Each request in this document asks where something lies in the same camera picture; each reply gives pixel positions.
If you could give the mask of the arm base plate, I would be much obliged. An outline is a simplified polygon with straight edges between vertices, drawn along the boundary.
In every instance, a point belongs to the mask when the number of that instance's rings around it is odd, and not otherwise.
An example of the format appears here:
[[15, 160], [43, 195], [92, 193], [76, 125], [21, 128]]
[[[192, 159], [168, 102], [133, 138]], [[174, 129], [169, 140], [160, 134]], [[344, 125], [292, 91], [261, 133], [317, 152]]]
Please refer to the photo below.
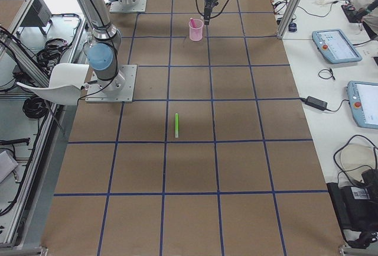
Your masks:
[[112, 2], [110, 6], [111, 14], [134, 14], [134, 13], [144, 13], [146, 10], [147, 0], [139, 0], [139, 2], [134, 6], [123, 6], [120, 2]]
[[97, 83], [89, 86], [85, 101], [87, 103], [132, 102], [137, 67], [136, 64], [119, 65], [118, 75], [107, 87], [108, 82], [99, 80], [96, 73], [92, 72], [93, 79], [97, 80]]

